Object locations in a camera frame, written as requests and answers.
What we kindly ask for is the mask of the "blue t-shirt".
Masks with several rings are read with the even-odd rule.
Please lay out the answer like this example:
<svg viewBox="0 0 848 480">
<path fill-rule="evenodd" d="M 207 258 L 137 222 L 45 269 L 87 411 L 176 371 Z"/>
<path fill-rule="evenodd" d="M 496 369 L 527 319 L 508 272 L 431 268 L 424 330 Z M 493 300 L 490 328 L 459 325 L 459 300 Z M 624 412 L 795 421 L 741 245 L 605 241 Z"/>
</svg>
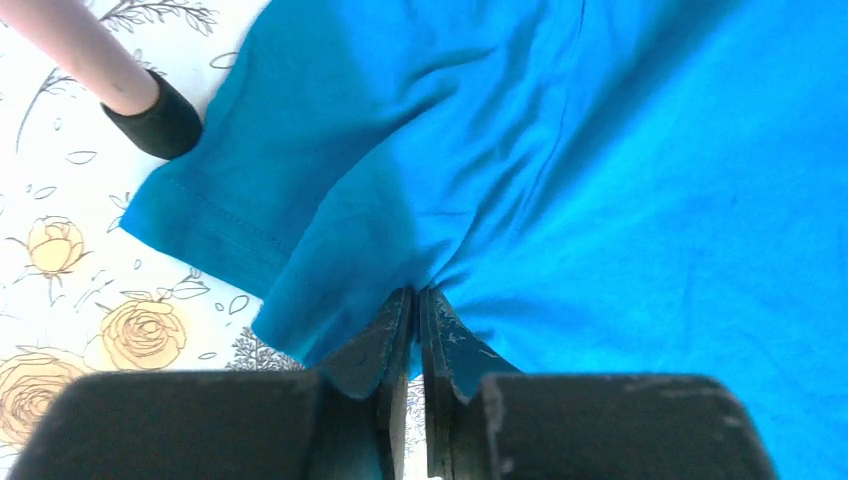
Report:
<svg viewBox="0 0 848 480">
<path fill-rule="evenodd" d="M 847 475 L 843 1 L 273 1 L 122 228 L 313 365 L 434 287 L 528 372 L 691 372 Z"/>
</svg>

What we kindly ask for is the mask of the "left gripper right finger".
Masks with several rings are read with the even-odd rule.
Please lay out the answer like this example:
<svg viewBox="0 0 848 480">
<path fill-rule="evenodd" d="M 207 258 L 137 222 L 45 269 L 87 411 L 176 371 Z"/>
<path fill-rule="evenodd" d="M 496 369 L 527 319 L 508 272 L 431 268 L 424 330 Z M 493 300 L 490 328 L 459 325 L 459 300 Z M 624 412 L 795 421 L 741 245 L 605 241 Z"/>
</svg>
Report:
<svg viewBox="0 0 848 480">
<path fill-rule="evenodd" d="M 427 462 L 443 479 L 773 479 L 739 400 L 705 376 L 526 374 L 418 300 Z"/>
</svg>

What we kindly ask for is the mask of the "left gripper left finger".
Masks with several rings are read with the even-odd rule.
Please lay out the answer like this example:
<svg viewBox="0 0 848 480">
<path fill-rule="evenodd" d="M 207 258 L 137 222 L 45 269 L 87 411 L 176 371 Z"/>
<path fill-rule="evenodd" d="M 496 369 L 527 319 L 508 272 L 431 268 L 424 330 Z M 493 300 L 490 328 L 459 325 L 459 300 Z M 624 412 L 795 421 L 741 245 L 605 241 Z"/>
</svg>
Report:
<svg viewBox="0 0 848 480">
<path fill-rule="evenodd" d="M 14 479 L 399 479 L 415 292 L 300 371 L 84 377 L 56 399 Z"/>
</svg>

